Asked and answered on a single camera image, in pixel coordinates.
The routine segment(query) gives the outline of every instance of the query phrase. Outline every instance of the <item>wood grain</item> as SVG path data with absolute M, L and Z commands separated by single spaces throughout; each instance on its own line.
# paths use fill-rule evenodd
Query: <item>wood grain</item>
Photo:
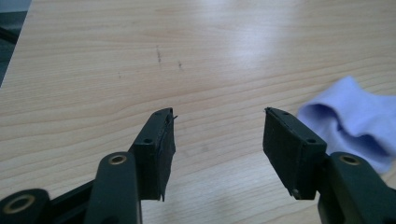
M 0 198 L 91 180 L 172 106 L 177 154 L 145 223 L 319 223 L 262 153 L 262 111 L 347 75 L 396 94 L 395 73 L 391 0 L 34 0 L 0 90 Z

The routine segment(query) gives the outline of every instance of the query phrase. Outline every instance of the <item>light blue cloth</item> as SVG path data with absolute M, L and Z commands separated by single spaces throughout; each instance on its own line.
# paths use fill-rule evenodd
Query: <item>light blue cloth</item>
M 396 96 L 364 91 L 353 77 L 338 80 L 304 104 L 298 119 L 327 142 L 328 154 L 355 154 L 380 174 L 396 157 Z

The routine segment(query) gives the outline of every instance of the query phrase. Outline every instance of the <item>black plastic part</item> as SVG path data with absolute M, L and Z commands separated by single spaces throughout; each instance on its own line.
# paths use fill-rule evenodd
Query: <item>black plastic part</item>
M 105 156 L 93 181 L 85 224 L 141 223 L 134 155 L 116 152 Z
M 164 200 L 176 152 L 173 109 L 153 113 L 129 151 L 136 159 L 140 199 Z
M 264 153 L 290 195 L 315 199 L 314 173 L 326 158 L 326 143 L 290 113 L 271 107 L 265 112 Z
M 27 189 L 0 202 L 0 220 L 4 224 L 50 223 L 50 197 L 43 189 Z
M 320 195 L 318 201 L 318 211 L 322 224 L 339 224 L 344 223 L 345 217 L 341 210 L 340 204 L 333 195 L 335 200 L 326 200 Z
M 334 152 L 327 170 L 345 217 L 344 222 L 328 223 L 396 223 L 396 195 L 367 161 Z
M 14 33 L 0 27 L 0 39 L 4 39 L 7 42 L 16 45 L 18 42 L 18 36 Z
M 82 223 L 90 200 L 93 181 L 90 181 L 76 189 L 51 201 L 53 224 Z

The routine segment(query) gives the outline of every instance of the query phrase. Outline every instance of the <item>screw hole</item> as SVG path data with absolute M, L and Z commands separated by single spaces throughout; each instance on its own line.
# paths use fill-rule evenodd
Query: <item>screw hole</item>
M 35 202 L 35 196 L 31 194 L 23 194 L 7 203 L 3 208 L 5 214 L 19 213 Z
M 126 156 L 124 155 L 113 156 L 112 158 L 110 158 L 110 160 L 108 160 L 108 162 L 112 165 L 118 165 L 125 161 L 126 161 Z
M 307 141 L 308 143 L 316 143 L 316 142 L 317 142 L 317 140 L 312 139 L 312 138 L 308 138 L 308 139 L 306 139 L 306 141 Z
M 145 140 L 143 140 L 143 142 L 149 144 L 149 143 L 152 143 L 152 140 L 149 138 L 146 138 Z
M 343 161 L 346 164 L 349 164 L 349 165 L 359 165 L 359 164 L 361 164 L 361 162 L 358 159 L 356 159 L 356 158 L 354 158 L 352 156 L 347 156 L 347 155 L 340 156 L 340 160 Z

